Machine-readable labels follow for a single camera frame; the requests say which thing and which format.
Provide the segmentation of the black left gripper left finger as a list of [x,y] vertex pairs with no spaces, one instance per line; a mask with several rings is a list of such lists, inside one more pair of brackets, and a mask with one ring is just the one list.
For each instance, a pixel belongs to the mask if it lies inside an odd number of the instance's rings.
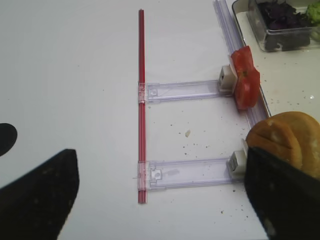
[[2,240],[56,240],[80,186],[77,153],[64,149],[0,189]]

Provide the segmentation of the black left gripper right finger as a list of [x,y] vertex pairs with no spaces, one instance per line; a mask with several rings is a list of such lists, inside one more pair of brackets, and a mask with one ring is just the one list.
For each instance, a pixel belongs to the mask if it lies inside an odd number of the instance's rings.
[[258,148],[248,149],[244,186],[268,239],[320,238],[320,181]]

